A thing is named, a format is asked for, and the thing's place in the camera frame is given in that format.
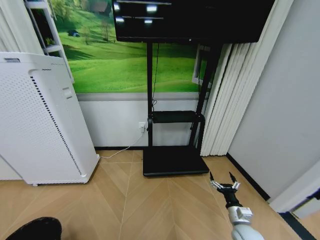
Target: wall outlet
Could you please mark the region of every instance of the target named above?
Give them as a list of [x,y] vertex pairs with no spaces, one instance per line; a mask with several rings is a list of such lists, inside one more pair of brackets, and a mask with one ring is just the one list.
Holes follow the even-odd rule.
[[146,124],[147,124],[147,123],[146,123],[145,121],[140,121],[140,122],[139,122],[139,129],[140,129],[140,131],[141,131],[142,133],[145,132]]

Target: wooden floor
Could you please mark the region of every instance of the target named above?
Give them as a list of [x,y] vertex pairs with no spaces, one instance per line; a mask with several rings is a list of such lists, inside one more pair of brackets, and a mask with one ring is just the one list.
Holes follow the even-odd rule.
[[[266,240],[299,239],[226,157],[205,162],[217,181],[230,183],[231,171],[241,182],[237,197],[252,209],[252,225]],[[0,239],[43,216],[61,221],[63,240],[231,239],[224,197],[210,187],[208,174],[143,177],[140,150],[101,159],[87,184],[1,181],[0,203]]]
[[299,222],[315,237],[315,239],[320,239],[320,210],[299,219]]

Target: green grass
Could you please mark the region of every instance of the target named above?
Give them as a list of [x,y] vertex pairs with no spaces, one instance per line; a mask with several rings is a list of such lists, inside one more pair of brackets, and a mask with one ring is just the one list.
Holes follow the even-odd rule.
[[[103,41],[101,21],[108,21],[109,41]],[[130,93],[147,91],[146,44],[118,42],[113,19],[72,8],[66,22],[56,23],[77,93]],[[83,37],[90,29],[89,44]],[[76,29],[81,37],[68,36]],[[161,44],[159,47],[156,92],[197,92],[192,83],[196,46]],[[155,79],[157,45],[153,47]]]

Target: black metal stand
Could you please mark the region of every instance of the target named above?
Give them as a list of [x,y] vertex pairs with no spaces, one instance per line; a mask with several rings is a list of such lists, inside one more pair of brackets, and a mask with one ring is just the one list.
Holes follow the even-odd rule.
[[[147,98],[148,98],[148,148],[143,151],[144,176],[168,176],[182,174],[204,174],[209,169],[200,156],[205,129],[205,117],[202,109],[205,102],[211,76],[218,66],[222,44],[210,48],[209,58],[204,72],[202,87],[196,111],[153,111],[152,109],[152,43],[147,43]],[[189,145],[153,146],[153,123],[192,123]],[[196,133],[199,135],[196,148]]]

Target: black tv screen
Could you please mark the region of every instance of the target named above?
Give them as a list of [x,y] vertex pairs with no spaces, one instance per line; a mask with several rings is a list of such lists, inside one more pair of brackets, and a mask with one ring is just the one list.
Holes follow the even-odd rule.
[[113,0],[116,39],[124,42],[251,43],[274,0]]

